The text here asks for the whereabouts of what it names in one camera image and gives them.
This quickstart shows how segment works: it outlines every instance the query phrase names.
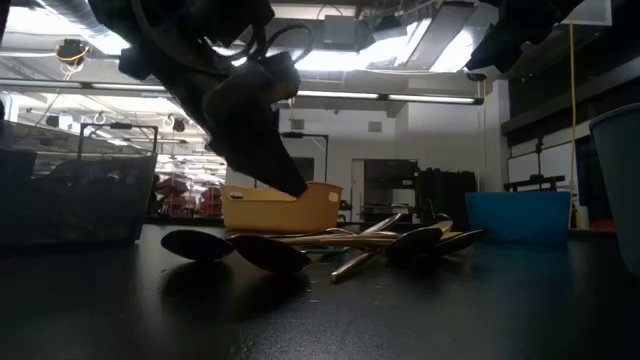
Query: robotic arm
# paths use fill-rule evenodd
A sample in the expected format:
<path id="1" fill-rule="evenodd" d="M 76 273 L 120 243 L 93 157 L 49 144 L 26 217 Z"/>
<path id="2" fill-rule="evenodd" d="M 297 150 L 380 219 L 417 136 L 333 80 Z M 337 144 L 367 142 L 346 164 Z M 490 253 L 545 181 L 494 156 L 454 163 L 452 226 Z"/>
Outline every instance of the robotic arm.
<path id="1" fill-rule="evenodd" d="M 294 97 L 300 78 L 295 62 L 311 51 L 311 30 L 287 26 L 266 37 L 274 17 L 268 0 L 89 0 L 99 22 L 127 40 L 119 69 L 138 80 L 155 76 L 185 112 L 208 132 L 207 149 L 234 170 L 299 197 L 306 184 L 282 144 L 279 111 L 272 104 Z M 251 41 L 237 54 L 230 46 L 249 26 Z M 297 59 L 288 52 L 266 56 L 275 39 L 306 30 L 309 46 Z M 231 61 L 246 57 L 235 67 Z"/>

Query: yellow basket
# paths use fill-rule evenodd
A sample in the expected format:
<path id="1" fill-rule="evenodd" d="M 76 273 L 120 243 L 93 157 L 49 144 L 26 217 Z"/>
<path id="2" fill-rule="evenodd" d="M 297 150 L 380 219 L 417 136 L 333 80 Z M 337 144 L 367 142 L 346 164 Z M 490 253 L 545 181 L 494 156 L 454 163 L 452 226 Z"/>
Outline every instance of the yellow basket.
<path id="1" fill-rule="evenodd" d="M 299 199 L 278 191 L 222 187 L 224 225 L 232 230 L 306 233 L 335 227 L 342 188 L 308 182 Z"/>

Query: blue bin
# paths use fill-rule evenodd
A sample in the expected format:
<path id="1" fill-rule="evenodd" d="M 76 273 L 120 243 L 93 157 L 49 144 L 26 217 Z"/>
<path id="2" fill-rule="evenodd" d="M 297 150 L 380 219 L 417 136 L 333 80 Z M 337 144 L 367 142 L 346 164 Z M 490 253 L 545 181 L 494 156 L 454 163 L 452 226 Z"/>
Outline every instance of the blue bin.
<path id="1" fill-rule="evenodd" d="M 491 241 L 561 244 L 569 234 L 568 192 L 469 193 L 467 211 Z"/>
<path id="2" fill-rule="evenodd" d="M 591 124 L 604 184 L 611 204 L 620 253 L 640 276 L 640 104 L 606 113 Z"/>

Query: wire mesh basket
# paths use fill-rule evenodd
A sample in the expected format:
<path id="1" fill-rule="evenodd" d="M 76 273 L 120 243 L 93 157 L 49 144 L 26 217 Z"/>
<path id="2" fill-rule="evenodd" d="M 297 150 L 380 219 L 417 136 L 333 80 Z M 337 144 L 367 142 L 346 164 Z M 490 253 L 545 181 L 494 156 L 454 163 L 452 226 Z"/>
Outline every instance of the wire mesh basket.
<path id="1" fill-rule="evenodd" d="M 144 149 L 86 138 L 89 126 L 100 127 L 82 124 L 78 136 L 4 122 L 0 246 L 139 238 L 156 166 L 157 127 L 146 127 L 154 138 L 152 149 Z M 71 152 L 74 145 L 78 150 Z"/>

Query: whiteboard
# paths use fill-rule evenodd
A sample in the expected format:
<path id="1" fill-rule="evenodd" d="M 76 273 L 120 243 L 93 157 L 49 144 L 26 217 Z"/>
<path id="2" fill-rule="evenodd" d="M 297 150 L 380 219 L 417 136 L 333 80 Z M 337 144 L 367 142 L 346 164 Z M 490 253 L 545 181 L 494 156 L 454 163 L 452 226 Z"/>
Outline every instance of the whiteboard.
<path id="1" fill-rule="evenodd" d="M 509 182 L 529 180 L 531 175 L 537 173 L 538 156 L 536 153 L 509 159 Z"/>
<path id="2" fill-rule="evenodd" d="M 531 153 L 508 161 L 509 164 L 509 182 L 529 180 L 529 177 L 538 173 L 538 157 L 536 153 Z M 564 176 L 565 181 L 559 182 L 557 185 L 560 190 L 569 190 L 569 179 L 571 178 L 571 143 L 554 146 L 552 148 L 543 149 L 540 154 L 540 167 L 545 177 Z M 578 170 L 576 162 L 573 163 L 574 171 L 574 192 L 578 192 Z"/>

